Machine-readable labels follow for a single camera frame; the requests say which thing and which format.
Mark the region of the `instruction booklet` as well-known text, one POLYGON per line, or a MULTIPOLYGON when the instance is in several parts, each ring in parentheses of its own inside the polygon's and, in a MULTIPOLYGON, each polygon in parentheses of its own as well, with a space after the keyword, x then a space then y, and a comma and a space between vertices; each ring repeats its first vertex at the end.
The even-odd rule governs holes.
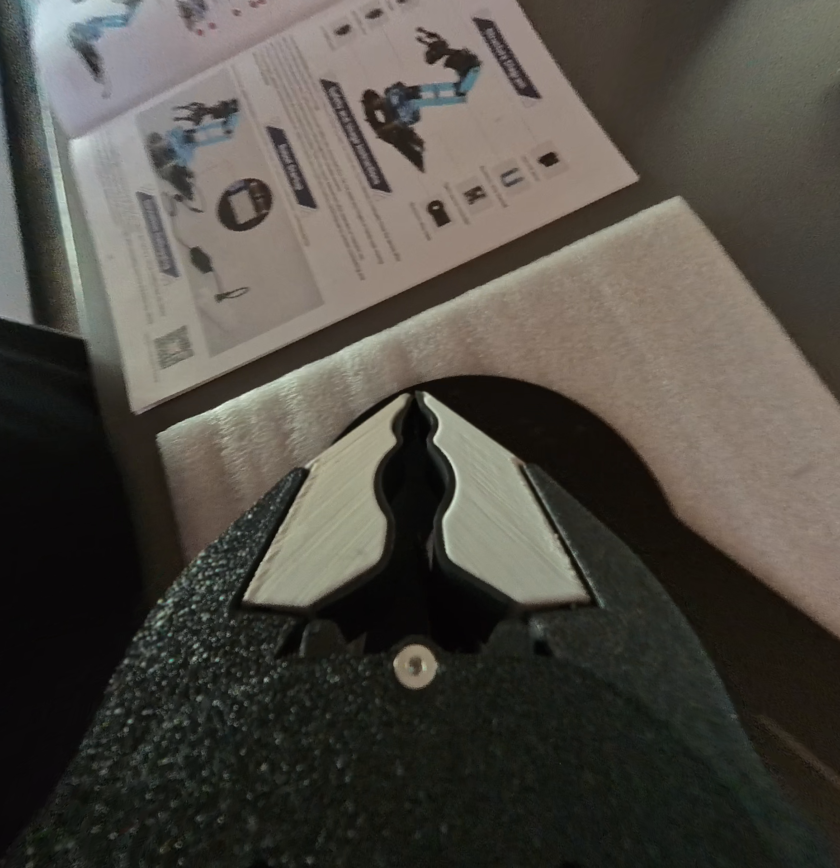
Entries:
POLYGON ((139 414, 639 178, 518 2, 35 2, 139 414))

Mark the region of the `person's black clothing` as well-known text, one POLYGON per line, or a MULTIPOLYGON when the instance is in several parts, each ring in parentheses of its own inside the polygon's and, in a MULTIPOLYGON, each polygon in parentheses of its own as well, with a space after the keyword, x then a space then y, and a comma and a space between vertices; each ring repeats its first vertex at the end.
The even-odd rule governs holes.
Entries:
POLYGON ((75 755, 142 603, 85 344, 0 319, 0 860, 75 755))

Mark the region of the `white foam sheet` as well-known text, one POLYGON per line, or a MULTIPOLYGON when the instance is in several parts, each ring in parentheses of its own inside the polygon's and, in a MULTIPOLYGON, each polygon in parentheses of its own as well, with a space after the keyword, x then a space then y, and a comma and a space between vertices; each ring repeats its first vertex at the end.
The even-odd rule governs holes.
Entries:
POLYGON ((681 198, 161 432, 184 562, 367 408, 460 375, 588 408, 683 523, 840 640, 840 405, 681 198))

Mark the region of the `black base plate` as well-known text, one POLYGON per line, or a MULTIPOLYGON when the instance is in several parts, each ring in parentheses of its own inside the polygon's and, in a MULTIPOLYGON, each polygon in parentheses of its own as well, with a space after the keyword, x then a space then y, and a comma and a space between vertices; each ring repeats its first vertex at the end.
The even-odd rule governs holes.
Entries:
POLYGON ((544 787, 580 760, 623 772, 640 729, 650 758, 694 741, 672 736, 655 717, 618 696, 577 699, 596 652, 616 675, 642 678, 643 701, 662 691, 708 723, 697 697, 710 660, 761 754, 781 769, 826 770, 840 778, 840 641, 682 524, 647 467, 588 410, 539 386, 500 377, 450 377, 436 397, 495 443, 524 460, 564 507, 566 530, 588 558, 605 603, 518 611, 501 594, 448 576, 429 561, 433 515, 453 483, 427 445, 430 418, 410 399, 403 445, 385 461, 384 503, 396 519, 389 563, 375 577, 322 604, 317 617, 339 625, 367 654, 432 640, 459 669, 490 657, 469 687, 433 689, 458 778, 531 780, 544 787))

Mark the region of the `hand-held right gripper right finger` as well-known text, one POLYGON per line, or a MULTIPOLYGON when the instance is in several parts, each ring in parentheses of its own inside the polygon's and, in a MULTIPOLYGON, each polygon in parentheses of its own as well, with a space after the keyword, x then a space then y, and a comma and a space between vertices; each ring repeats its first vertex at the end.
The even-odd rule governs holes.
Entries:
POLYGON ((442 567, 512 612, 590 604, 525 463, 442 400, 419 392, 418 404, 429 422, 429 455, 445 480, 435 518, 442 567))

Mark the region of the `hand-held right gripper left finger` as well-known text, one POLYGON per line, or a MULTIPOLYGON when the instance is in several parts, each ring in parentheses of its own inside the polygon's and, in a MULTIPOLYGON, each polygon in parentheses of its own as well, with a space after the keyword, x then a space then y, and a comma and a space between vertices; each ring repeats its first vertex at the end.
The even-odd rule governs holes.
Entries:
POLYGON ((306 464, 301 484, 242 602, 312 612, 380 565, 391 538, 381 476, 402 443, 402 394, 306 464))

